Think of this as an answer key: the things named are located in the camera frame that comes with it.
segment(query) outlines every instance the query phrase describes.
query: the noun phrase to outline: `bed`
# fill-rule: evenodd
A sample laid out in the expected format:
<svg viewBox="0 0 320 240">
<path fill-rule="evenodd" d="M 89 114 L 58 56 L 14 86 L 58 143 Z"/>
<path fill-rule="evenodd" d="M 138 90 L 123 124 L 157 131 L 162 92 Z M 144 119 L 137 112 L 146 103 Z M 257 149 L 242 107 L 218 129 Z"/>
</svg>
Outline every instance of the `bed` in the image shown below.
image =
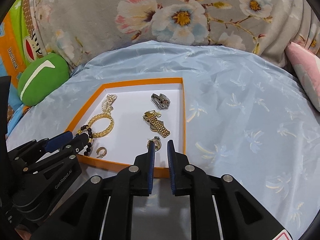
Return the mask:
<svg viewBox="0 0 320 240">
<path fill-rule="evenodd" d="M 265 0 L 265 10 L 272 10 L 260 16 L 241 7 L 242 0 L 193 0 L 191 5 L 188 0 L 205 16 L 205 22 L 199 20 L 203 32 L 191 31 L 194 40 L 174 39 L 171 29 L 163 32 L 166 28 L 151 22 L 127 26 L 133 5 L 125 3 L 132 0 L 29 1 L 40 51 L 63 55 L 73 76 L 26 113 L 7 139 L 8 150 L 63 132 L 102 83 L 183 77 L 190 162 L 210 175 L 232 174 L 293 239 L 302 236 L 320 208 L 319 112 L 299 81 L 281 68 L 289 65 L 284 54 L 289 41 L 314 54 L 319 50 L 319 21 L 306 0 Z M 144 1 L 155 10 L 188 9 L 186 0 Z M 161 22 L 165 15 L 157 17 Z M 106 18 L 110 31 L 101 27 Z M 212 46 L 218 44 L 230 48 Z M 114 175 L 82 168 L 60 204 L 90 176 Z M 171 197 L 168 180 L 155 180 L 153 195 L 134 203 L 132 239 L 141 239 L 142 228 L 144 239 L 190 239 L 188 214 L 188 198 Z"/>
<path fill-rule="evenodd" d="M 155 77 L 184 80 L 189 161 L 210 175 L 232 174 L 299 239 L 320 206 L 320 114 L 292 75 L 248 52 L 155 41 L 105 52 L 29 110 L 7 139 L 8 150 L 63 132 L 103 83 Z M 95 172 L 84 168 L 78 181 Z M 135 203 L 133 239 L 141 228 L 144 239 L 170 239 L 160 229 L 152 233 L 154 227 L 146 225 L 151 215 L 168 220 L 166 225 L 179 223 L 181 230 L 172 229 L 172 239 L 190 239 L 184 216 L 188 200 L 180 202 L 169 192 L 167 180 L 156 181 L 154 195 L 139 200 L 145 204 Z"/>
</svg>

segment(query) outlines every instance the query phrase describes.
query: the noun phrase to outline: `green pillow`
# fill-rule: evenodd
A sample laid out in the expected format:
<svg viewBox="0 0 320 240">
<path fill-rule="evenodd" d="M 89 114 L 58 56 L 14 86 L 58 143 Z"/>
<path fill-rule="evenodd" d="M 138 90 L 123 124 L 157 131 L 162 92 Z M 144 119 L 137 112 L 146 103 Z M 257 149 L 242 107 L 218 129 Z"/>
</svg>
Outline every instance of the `green pillow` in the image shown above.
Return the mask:
<svg viewBox="0 0 320 240">
<path fill-rule="evenodd" d="M 35 106 L 69 79 L 67 62 L 50 53 L 32 62 L 22 73 L 18 95 L 26 106 Z"/>
</svg>

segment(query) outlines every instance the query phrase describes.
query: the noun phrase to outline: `gold chain bracelet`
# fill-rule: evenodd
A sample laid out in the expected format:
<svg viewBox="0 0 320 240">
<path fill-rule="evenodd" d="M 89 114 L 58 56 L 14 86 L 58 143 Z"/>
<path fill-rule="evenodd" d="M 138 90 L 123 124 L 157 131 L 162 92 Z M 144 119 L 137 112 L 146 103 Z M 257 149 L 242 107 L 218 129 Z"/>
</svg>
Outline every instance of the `gold chain bracelet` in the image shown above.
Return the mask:
<svg viewBox="0 0 320 240">
<path fill-rule="evenodd" d="M 87 130 L 88 128 L 91 128 L 93 123 L 99 119 L 102 118 L 107 118 L 110 119 L 110 124 L 109 126 L 103 130 L 102 132 L 98 132 L 98 133 L 92 133 L 92 137 L 93 138 L 100 138 L 100 137 L 104 137 L 106 136 L 108 133 L 111 132 L 111 130 L 113 129 L 114 125 L 115 125 L 115 121 L 113 120 L 113 118 L 111 117 L 111 110 L 113 110 L 113 107 L 111 106 L 113 104 L 113 102 L 116 100 L 117 96 L 116 95 L 107 95 L 107 99 L 105 99 L 102 102 L 102 114 L 97 114 L 94 117 L 92 117 L 90 119 L 90 121 L 88 122 L 87 125 L 85 125 L 85 129 Z M 79 129 L 78 130 L 78 134 L 81 134 L 83 132 L 83 130 Z"/>
</svg>

